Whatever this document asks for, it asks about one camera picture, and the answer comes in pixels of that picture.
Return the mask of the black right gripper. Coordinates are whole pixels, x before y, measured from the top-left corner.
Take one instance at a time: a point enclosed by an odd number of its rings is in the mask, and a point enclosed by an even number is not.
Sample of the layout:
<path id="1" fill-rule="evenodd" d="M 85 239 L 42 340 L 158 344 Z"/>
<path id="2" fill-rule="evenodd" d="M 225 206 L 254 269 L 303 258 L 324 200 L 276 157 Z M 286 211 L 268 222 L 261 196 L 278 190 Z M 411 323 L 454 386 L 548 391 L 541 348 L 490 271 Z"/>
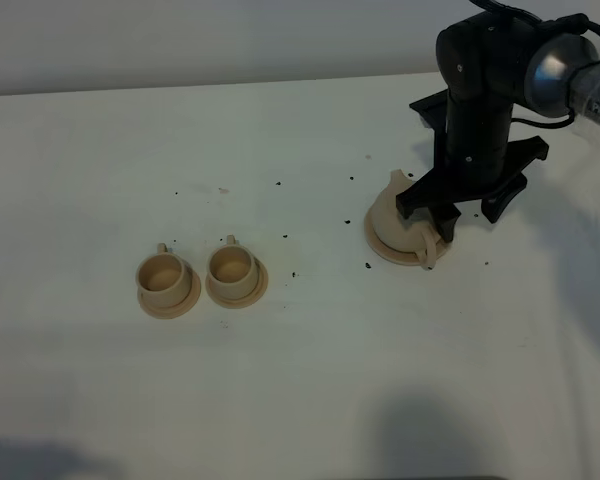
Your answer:
<path id="1" fill-rule="evenodd" d="M 441 31 L 436 59 L 447 85 L 446 130 L 436 133 L 434 167 L 397 195 L 398 211 L 409 218 L 429 210 L 444 242 L 452 242 L 461 212 L 454 205 L 481 201 L 496 223 L 527 186 L 522 170 L 545 159 L 548 146 L 538 137 L 509 140 L 514 105 L 524 104 L 524 77 L 539 48 L 527 22 L 482 12 Z"/>

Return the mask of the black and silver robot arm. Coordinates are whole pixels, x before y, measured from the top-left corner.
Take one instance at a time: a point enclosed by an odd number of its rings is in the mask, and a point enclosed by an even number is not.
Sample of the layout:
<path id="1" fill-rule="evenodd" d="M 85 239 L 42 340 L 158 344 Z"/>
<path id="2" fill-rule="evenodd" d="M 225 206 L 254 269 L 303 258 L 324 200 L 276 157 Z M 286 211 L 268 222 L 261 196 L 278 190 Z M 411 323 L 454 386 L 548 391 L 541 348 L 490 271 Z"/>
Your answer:
<path id="1" fill-rule="evenodd" d="M 577 117 L 600 125 L 600 57 L 585 38 L 600 25 L 584 14 L 542 21 L 497 2 L 480 2 L 481 13 L 442 30 L 436 59 L 445 90 L 412 103 L 434 131 L 434 164 L 398 193 L 405 219 L 429 211 L 446 242 L 452 241 L 461 202 L 478 200 L 496 223 L 527 186 L 524 169 L 545 160 L 539 136 L 512 141 L 513 108 L 542 116 L 533 127 L 561 129 Z"/>

